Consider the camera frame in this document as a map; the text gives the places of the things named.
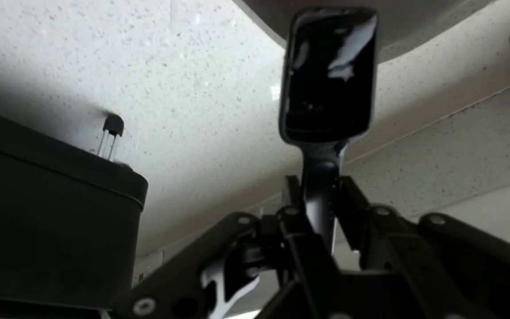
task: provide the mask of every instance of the black container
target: black container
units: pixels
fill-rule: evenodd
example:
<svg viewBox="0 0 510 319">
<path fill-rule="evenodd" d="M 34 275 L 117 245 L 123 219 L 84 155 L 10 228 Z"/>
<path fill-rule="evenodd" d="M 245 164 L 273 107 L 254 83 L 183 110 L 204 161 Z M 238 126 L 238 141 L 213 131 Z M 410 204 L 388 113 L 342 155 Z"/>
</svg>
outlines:
<svg viewBox="0 0 510 319">
<path fill-rule="evenodd" d="M 0 300 L 110 308 L 130 288 L 147 187 L 0 117 Z"/>
</svg>

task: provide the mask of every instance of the ceiling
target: ceiling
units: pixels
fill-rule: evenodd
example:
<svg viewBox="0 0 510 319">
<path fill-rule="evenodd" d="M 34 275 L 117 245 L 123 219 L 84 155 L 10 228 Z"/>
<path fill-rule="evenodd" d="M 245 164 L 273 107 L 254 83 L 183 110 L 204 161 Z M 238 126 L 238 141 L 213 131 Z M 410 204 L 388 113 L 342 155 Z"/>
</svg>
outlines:
<svg viewBox="0 0 510 319">
<path fill-rule="evenodd" d="M 510 0 L 497 0 L 381 63 L 374 129 L 348 156 L 510 87 L 509 35 Z M 277 132 L 282 57 L 231 0 L 0 0 L 0 115 L 95 152 L 119 114 L 117 159 L 150 183 L 143 255 L 299 172 Z"/>
</svg>

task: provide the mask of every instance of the phone screen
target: phone screen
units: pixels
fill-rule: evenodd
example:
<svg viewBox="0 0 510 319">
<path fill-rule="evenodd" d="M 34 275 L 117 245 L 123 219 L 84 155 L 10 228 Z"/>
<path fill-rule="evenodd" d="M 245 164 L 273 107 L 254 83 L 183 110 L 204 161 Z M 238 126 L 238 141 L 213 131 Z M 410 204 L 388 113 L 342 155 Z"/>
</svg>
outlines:
<svg viewBox="0 0 510 319">
<path fill-rule="evenodd" d="M 355 9 L 300 19 L 291 35 L 294 42 L 285 70 L 290 77 L 286 81 L 288 137 L 326 142 L 365 133 L 376 70 L 375 12 Z"/>
</svg>

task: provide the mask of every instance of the white speckled ceiling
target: white speckled ceiling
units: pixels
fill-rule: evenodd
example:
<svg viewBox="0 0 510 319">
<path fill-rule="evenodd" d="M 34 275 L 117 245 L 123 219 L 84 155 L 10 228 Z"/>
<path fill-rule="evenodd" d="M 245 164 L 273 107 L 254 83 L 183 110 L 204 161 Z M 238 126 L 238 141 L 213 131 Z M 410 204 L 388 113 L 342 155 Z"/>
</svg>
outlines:
<svg viewBox="0 0 510 319">
<path fill-rule="evenodd" d="M 510 0 L 382 63 L 376 122 L 350 156 L 510 86 Z M 277 134 L 283 49 L 231 0 L 0 0 L 0 114 L 118 159 L 149 183 L 138 254 L 247 208 L 297 172 Z"/>
</svg>

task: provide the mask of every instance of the black plastic box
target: black plastic box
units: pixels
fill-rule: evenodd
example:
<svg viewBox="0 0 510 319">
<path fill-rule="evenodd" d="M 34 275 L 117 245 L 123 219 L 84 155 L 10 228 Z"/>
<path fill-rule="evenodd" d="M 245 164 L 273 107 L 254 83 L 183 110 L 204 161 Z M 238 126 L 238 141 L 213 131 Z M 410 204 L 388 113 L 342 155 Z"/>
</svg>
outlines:
<svg viewBox="0 0 510 319">
<path fill-rule="evenodd" d="M 0 300 L 110 308 L 131 285 L 147 187 L 0 117 Z"/>
</svg>

